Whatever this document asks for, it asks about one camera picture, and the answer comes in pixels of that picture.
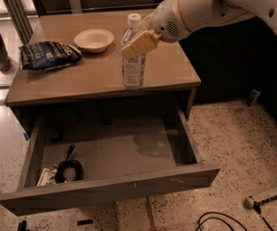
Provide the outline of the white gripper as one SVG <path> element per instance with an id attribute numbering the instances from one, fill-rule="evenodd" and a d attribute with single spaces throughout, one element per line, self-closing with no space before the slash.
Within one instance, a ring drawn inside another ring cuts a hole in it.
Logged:
<path id="1" fill-rule="evenodd" d="M 175 42 L 185 39 L 190 31 L 184 24 L 179 9 L 178 0 L 164 0 L 141 21 L 141 27 L 145 30 L 136 34 L 122 48 L 122 55 L 126 59 L 146 54 L 157 48 L 160 39 L 164 42 Z"/>

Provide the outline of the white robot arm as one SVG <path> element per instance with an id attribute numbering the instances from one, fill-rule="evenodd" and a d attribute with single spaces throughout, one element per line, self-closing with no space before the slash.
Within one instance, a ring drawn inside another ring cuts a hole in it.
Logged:
<path id="1" fill-rule="evenodd" d="M 154 50 L 162 40 L 175 42 L 205 28 L 257 16 L 277 36 L 277 0 L 164 0 L 143 20 L 121 49 L 130 59 Z"/>

